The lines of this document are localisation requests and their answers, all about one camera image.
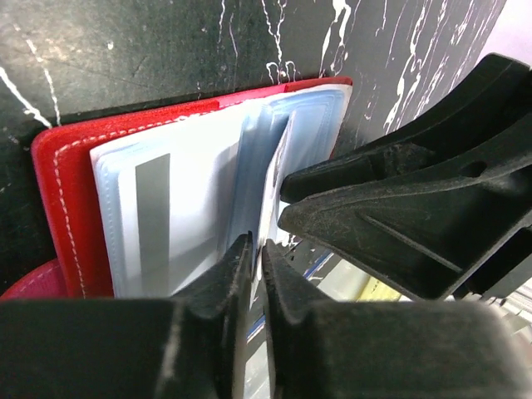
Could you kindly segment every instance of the red card holder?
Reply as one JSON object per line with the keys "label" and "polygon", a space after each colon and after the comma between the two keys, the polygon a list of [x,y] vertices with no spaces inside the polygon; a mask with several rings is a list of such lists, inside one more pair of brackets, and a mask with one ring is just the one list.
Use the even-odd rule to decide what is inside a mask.
{"label": "red card holder", "polygon": [[0,301],[21,298],[63,298],[67,296],[67,286],[57,259],[46,262],[26,274],[5,293]]}
{"label": "red card holder", "polygon": [[312,79],[243,91],[177,106],[85,121],[42,132],[32,157],[42,202],[71,297],[112,296],[111,272],[89,151],[107,141],[191,115],[219,111],[242,101],[323,84],[347,84],[346,77]]}

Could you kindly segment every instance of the gray stripe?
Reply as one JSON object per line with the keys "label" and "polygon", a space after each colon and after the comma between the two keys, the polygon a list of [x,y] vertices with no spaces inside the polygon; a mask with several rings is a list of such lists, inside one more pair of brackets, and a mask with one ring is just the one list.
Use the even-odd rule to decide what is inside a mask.
{"label": "gray stripe", "polygon": [[142,289],[159,296],[168,285],[170,154],[136,166],[135,177]]}

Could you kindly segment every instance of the dark background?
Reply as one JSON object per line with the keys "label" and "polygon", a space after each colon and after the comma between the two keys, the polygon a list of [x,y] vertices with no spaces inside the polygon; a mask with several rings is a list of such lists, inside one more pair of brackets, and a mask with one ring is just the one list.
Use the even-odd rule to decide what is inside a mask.
{"label": "dark background", "polygon": [[341,154],[441,99],[475,65],[503,5],[2,0],[0,293],[55,257],[29,153],[48,123],[339,74],[354,80]]}

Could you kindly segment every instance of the white marble vein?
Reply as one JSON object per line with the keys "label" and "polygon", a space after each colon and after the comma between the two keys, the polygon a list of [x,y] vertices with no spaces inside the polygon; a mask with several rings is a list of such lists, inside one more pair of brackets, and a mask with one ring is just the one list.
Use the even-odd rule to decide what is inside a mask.
{"label": "white marble vein", "polygon": [[[21,28],[17,24],[13,24],[13,27],[15,28],[15,31],[21,33]],[[44,77],[46,78],[48,87],[50,89],[50,97],[52,98],[53,109],[56,113],[56,123],[58,126],[61,126],[61,113],[59,112],[59,104],[58,104],[58,100],[56,96],[56,89],[53,86],[53,80],[52,80],[52,76],[50,75],[50,71],[48,71],[48,68],[45,67],[44,60],[37,53],[37,47],[35,46],[35,44],[33,44],[33,41],[30,38],[26,37],[26,35],[24,35],[23,33],[21,34],[22,34],[22,38],[24,39],[30,51],[32,52],[33,56],[35,57],[35,60],[41,67],[42,72],[44,73]]]}
{"label": "white marble vein", "polygon": [[229,35],[231,36],[231,42],[233,43],[233,50],[234,50],[234,76],[233,76],[233,86],[234,86],[236,84],[236,71],[237,71],[237,64],[239,62],[239,49],[236,47],[236,42],[234,41],[233,17],[234,17],[234,12],[231,13],[231,18],[229,19]]}
{"label": "white marble vein", "polygon": [[470,1],[469,7],[467,8],[467,12],[465,13],[465,16],[462,22],[455,26],[455,31],[453,32],[452,37],[451,37],[451,44],[453,46],[456,46],[458,43],[460,43],[460,40],[462,40],[462,36],[464,36],[464,32],[466,31],[467,25],[469,24],[469,21],[471,20],[472,15],[473,15],[473,0]]}
{"label": "white marble vein", "polygon": [[218,44],[222,41],[222,23],[224,22],[224,14],[225,14],[225,0],[222,0],[222,12],[219,15],[219,22],[218,22]]}
{"label": "white marble vein", "polygon": [[288,81],[290,81],[290,71],[289,67],[292,67],[292,79],[295,81],[296,79],[296,66],[293,61],[283,61],[283,49],[281,48],[281,26],[284,22],[284,11],[287,6],[288,0],[277,0],[277,6],[279,11],[278,21],[276,24],[276,28],[273,28],[272,22],[270,20],[270,15],[268,13],[268,9],[266,8],[266,2],[265,0],[261,0],[261,3],[263,5],[263,13],[266,18],[266,25],[268,26],[268,34],[273,38],[275,41],[275,47],[277,49],[277,61],[276,62],[267,62],[266,63],[266,69],[268,70],[268,75],[272,83],[275,83],[274,76],[277,75],[277,83],[281,83],[285,79],[288,78]]}
{"label": "white marble vein", "polygon": [[382,26],[378,27],[375,31],[375,37],[379,34],[379,32],[384,30],[384,27],[386,26],[386,7],[388,4],[388,0],[384,0],[384,11],[382,12]]}
{"label": "white marble vein", "polygon": [[377,89],[377,84],[373,85],[372,98],[367,102],[366,111],[364,112],[364,119],[370,121],[375,111],[375,107],[379,101],[379,90]]}
{"label": "white marble vein", "polygon": [[[472,5],[473,5],[473,0],[471,0],[470,8],[472,8]],[[475,37],[473,38],[473,42],[475,42],[477,40],[479,34],[485,30],[485,26],[488,24],[488,22],[490,22],[490,17],[485,18],[485,19],[482,20],[482,22],[480,23],[480,27],[476,30]],[[470,15],[466,15],[464,19],[467,19],[467,22],[469,22]],[[461,39],[462,35],[463,35],[463,32],[456,39],[456,44],[458,44],[460,42],[460,39]],[[466,63],[470,59],[471,48],[472,47],[468,48],[467,53],[466,53],[464,59],[462,60],[462,63],[460,64],[460,67],[458,68],[458,71],[456,71],[456,74],[453,76],[451,84],[449,85],[449,91],[451,91],[455,87],[456,80],[458,80],[460,78],[462,72],[464,71],[464,67],[466,66]]]}
{"label": "white marble vein", "polygon": [[9,91],[24,105],[24,113],[26,115],[32,114],[33,119],[36,121],[41,122],[45,127],[50,129],[52,127],[52,124],[49,120],[47,120],[44,116],[41,115],[41,112],[32,106],[28,100],[26,100],[20,91],[17,89],[17,86],[9,79],[9,76],[6,73],[6,70],[3,69],[3,67],[0,66],[0,78],[2,78],[2,81],[6,85],[6,87],[9,89]]}
{"label": "white marble vein", "polygon": [[[447,1],[444,0],[441,3],[440,11],[438,12],[438,18],[436,22],[436,31],[435,34],[432,36],[431,41],[429,43],[429,48],[427,50],[427,53],[431,52],[431,59],[428,63],[427,72],[430,71],[432,66],[432,60],[434,58],[435,52],[436,52],[436,46],[440,40],[441,34],[443,32],[443,29],[445,29],[446,23],[449,19],[449,14],[447,14]],[[447,55],[447,51],[449,50],[451,44],[447,46],[447,49],[445,50],[440,63],[438,64],[438,67],[436,69],[436,72],[432,74],[432,78],[428,84],[428,87],[425,88],[426,81],[428,79],[429,73],[425,73],[425,79],[422,83],[422,88],[424,89],[421,95],[421,99],[417,103],[416,107],[416,113],[414,114],[414,119],[417,118],[424,110],[425,107],[429,104],[429,101],[431,99],[432,93],[434,90],[438,87],[439,83],[441,82],[441,79],[444,76],[444,68],[446,66],[447,60],[449,59],[449,56]],[[421,64],[421,68],[425,66],[426,57],[423,60],[423,63]]]}
{"label": "white marble vein", "polygon": [[390,42],[390,50],[388,51],[388,58],[386,59],[385,67],[388,67],[388,63],[390,62],[390,57],[392,56],[393,43],[396,40],[397,28],[399,27],[399,23],[401,22],[402,14],[405,12],[405,7],[406,7],[406,2],[404,2],[402,5],[402,10],[401,10],[401,13],[399,14],[399,18],[397,19],[396,27],[393,29],[392,41]]}
{"label": "white marble vein", "polygon": [[[405,109],[408,107],[408,105],[414,98],[414,95],[416,94],[417,87],[419,86],[419,83],[421,81],[421,73],[423,67],[428,58],[429,52],[431,51],[434,45],[433,37],[433,40],[430,42],[425,54],[417,54],[417,45],[419,42],[419,37],[426,24],[426,15],[430,11],[430,7],[430,0],[424,0],[421,6],[419,17],[416,20],[416,24],[414,25],[414,30],[411,35],[411,40],[409,43],[410,56],[406,60],[405,66],[403,67],[401,76],[399,77],[399,81],[397,83],[397,101],[388,112],[386,121],[383,125],[383,129],[386,133],[390,132],[392,127],[394,127],[395,130],[401,125],[402,119],[405,116]],[[406,87],[407,77],[409,78],[409,82],[413,80],[409,84],[409,87]]]}
{"label": "white marble vein", "polygon": [[[352,30],[355,25],[355,20],[357,18],[357,10],[360,5],[361,0],[358,0],[355,9],[353,10],[350,5],[347,4],[346,0],[332,0],[332,8],[334,9],[334,19],[329,24],[325,38],[323,39],[322,44],[322,59],[319,66],[319,75],[324,76],[326,70],[324,69],[325,56],[328,52],[329,47],[331,46],[331,35],[333,32],[333,27],[336,24],[339,24],[338,27],[338,44],[336,51],[334,52],[334,57],[329,65],[331,72],[334,75],[338,75],[343,67],[343,61],[347,59],[346,53],[346,42],[351,35]],[[347,23],[352,18],[351,27],[349,32],[347,32]]]}

